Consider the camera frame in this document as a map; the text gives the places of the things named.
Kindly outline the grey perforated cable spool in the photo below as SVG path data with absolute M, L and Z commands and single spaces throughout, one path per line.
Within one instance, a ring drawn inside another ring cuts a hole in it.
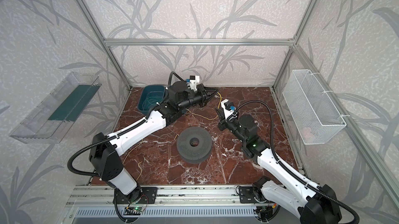
M 212 153 L 212 148 L 211 134 L 199 126 L 185 129 L 177 138 L 180 156 L 191 164 L 199 164 L 207 160 Z

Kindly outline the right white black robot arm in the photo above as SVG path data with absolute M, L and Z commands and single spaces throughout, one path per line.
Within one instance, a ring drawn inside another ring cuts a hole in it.
M 258 126 L 253 117 L 240 116 L 239 108 L 228 99 L 221 102 L 216 112 L 219 129 L 228 129 L 241 141 L 242 152 L 282 183 L 279 186 L 271 179 L 262 179 L 258 194 L 262 200 L 276 203 L 295 215 L 302 224 L 338 224 L 342 220 L 341 209 L 353 216 L 352 224 L 360 222 L 358 213 L 338 201 L 330 186 L 321 187 L 277 155 L 273 131 L 270 131 L 270 141 L 266 143 L 258 136 Z

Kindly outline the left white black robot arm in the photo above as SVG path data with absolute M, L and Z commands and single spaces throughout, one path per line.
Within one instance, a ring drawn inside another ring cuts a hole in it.
M 178 80 L 168 80 L 166 92 L 160 102 L 142 119 L 128 127 L 108 135 L 95 135 L 91 145 L 82 148 L 68 160 L 69 171 L 77 175 L 99 177 L 125 196 L 138 191 L 138 183 L 125 169 L 120 157 L 142 139 L 177 121 L 190 107 L 206 106 L 219 92 L 217 88 L 206 87 L 200 83 L 199 76 L 183 79 L 174 71 L 169 76 Z M 74 160 L 86 151 L 90 152 L 89 161 L 95 168 L 94 172 L 81 171 L 73 166 Z

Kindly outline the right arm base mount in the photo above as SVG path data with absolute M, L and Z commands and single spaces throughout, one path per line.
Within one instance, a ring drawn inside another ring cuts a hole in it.
M 237 186 L 236 192 L 239 195 L 240 203 L 265 203 L 266 198 L 261 190 L 256 187 Z

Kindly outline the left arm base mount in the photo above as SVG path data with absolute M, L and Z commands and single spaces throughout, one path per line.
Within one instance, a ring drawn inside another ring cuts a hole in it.
M 136 187 L 128 195 L 124 195 L 119 189 L 114 190 L 113 203 L 119 204 L 154 204 L 157 196 L 157 187 Z

